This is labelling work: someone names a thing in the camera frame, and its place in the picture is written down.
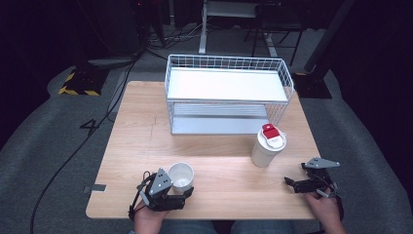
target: white cup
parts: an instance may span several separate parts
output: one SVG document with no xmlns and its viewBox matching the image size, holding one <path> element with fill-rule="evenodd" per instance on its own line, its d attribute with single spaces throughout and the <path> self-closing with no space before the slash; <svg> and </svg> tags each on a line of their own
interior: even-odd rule
<svg viewBox="0 0 413 234">
<path fill-rule="evenodd" d="M 286 146 L 286 134 L 281 132 L 277 127 L 274 127 L 280 133 L 280 137 L 278 138 L 278 143 L 276 146 L 272 146 L 268 143 L 267 138 L 263 134 L 263 130 L 261 130 L 257 134 L 257 138 L 252 149 L 251 160 L 255 166 L 264 168 L 270 165 L 271 161 L 279 154 Z"/>
<path fill-rule="evenodd" d="M 194 170 L 186 163 L 173 164 L 168 175 L 172 179 L 172 189 L 176 193 L 183 193 L 190 189 L 194 182 Z"/>
</svg>

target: person's arm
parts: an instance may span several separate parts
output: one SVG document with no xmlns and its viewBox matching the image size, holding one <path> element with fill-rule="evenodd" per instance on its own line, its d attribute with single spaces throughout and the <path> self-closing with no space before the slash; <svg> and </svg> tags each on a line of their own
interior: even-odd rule
<svg viewBox="0 0 413 234">
<path fill-rule="evenodd" d="M 340 212 L 335 198 L 318 198 L 317 194 L 304 194 L 314 216 L 321 222 L 327 234 L 346 234 L 340 220 Z"/>
<path fill-rule="evenodd" d="M 145 204 L 142 201 L 140 201 L 139 204 L 137 204 L 135 210 L 137 212 L 134 215 L 133 231 L 136 234 L 158 234 L 161 230 L 162 221 L 170 212 L 151 211 L 149 210 L 149 208 L 145 206 Z"/>
</svg>

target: table top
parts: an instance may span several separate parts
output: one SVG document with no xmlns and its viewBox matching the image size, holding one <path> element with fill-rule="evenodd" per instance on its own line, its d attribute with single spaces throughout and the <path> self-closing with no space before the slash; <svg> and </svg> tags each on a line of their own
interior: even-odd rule
<svg viewBox="0 0 413 234">
<path fill-rule="evenodd" d="M 313 219 L 302 194 L 285 176 L 307 179 L 301 163 L 319 151 L 297 96 L 278 127 L 287 146 L 266 168 L 250 159 L 256 135 L 173 136 L 163 82 L 129 82 L 104 153 L 86 213 L 92 218 L 128 218 L 145 171 L 168 171 L 176 162 L 194 169 L 194 193 L 168 218 Z"/>
</svg>

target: two-tier wire shelf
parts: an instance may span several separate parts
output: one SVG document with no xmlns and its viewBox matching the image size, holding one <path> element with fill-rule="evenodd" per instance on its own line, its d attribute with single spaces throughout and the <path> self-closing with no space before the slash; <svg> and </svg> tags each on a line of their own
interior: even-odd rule
<svg viewBox="0 0 413 234">
<path fill-rule="evenodd" d="M 280 58 L 170 55 L 165 92 L 173 135 L 242 135 L 276 126 L 294 87 Z"/>
</svg>

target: gray carpet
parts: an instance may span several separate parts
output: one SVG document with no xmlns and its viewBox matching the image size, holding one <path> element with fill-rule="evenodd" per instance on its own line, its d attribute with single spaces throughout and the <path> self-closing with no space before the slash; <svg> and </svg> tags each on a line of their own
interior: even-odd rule
<svg viewBox="0 0 413 234">
<path fill-rule="evenodd" d="M 323 31 L 304 33 L 297 58 L 290 72 L 303 67 Z M 208 56 L 248 57 L 252 38 L 243 42 L 245 30 L 215 30 L 208 35 Z M 169 54 L 198 53 L 199 37 L 154 51 Z M 289 60 L 291 51 L 278 51 Z M 266 49 L 257 51 L 267 57 Z M 166 61 L 146 53 L 136 63 L 129 80 L 163 81 Z M 42 189 L 57 169 L 88 135 L 80 126 L 99 122 L 125 68 L 111 70 L 101 97 L 58 95 L 73 67 L 63 70 L 49 84 L 51 97 L 15 131 L 0 152 L 0 233 L 28 233 L 30 217 Z M 332 73 L 325 82 L 333 99 L 301 99 L 321 157 L 338 161 L 341 167 L 330 170 L 333 180 L 345 190 L 344 225 L 350 233 L 411 233 L 413 218 L 407 195 L 369 132 L 341 99 Z M 116 108 L 110 114 L 116 118 Z M 128 233 L 127 219 L 90 219 L 85 210 L 89 195 L 82 192 L 94 184 L 113 123 L 104 120 L 100 128 L 63 168 L 46 192 L 35 217 L 35 233 Z M 295 221 L 296 233 L 318 230 L 312 220 Z"/>
</svg>

